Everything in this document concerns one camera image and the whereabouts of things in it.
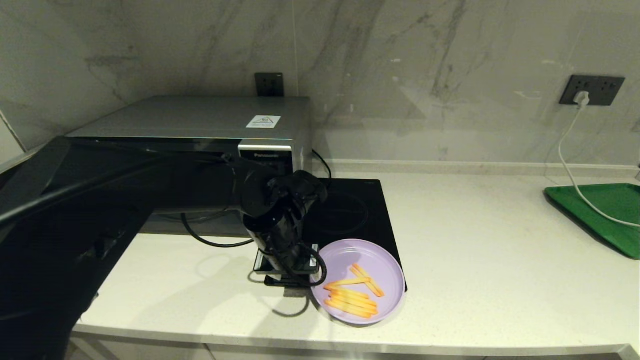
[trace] green tray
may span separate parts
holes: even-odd
[[[605,214],[626,222],[640,223],[640,186],[602,184],[580,186],[582,194]],[[617,224],[600,216],[578,195],[573,186],[546,188],[551,203],[622,254],[640,259],[640,228]]]

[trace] black wall socket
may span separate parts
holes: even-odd
[[[256,72],[255,89],[258,96],[284,96],[284,78],[281,72]]]
[[[573,99],[581,91],[589,92],[589,105],[609,106],[616,98],[625,78],[611,76],[572,75],[560,98],[562,105],[575,105]]]

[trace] countertop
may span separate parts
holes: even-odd
[[[409,285],[391,318],[356,328],[313,303],[303,312],[305,292],[268,288],[251,273],[254,246],[216,249],[187,236],[140,234],[74,330],[407,354],[588,354],[624,344],[638,352],[640,263],[598,243],[546,202],[543,189],[568,185],[567,178],[335,176],[382,182]]]

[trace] backsplash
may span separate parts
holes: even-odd
[[[557,163],[571,74],[627,78],[563,147],[640,161],[637,0],[0,3],[0,109],[27,148],[153,95],[254,96],[282,72],[326,158]]]
[[[15,141],[11,130],[4,123],[0,113],[0,167],[3,163],[23,154],[20,145]]]

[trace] warning label sticker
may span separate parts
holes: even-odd
[[[247,128],[273,129],[278,125],[278,121],[280,121],[279,116],[256,115],[251,121],[249,121]]]

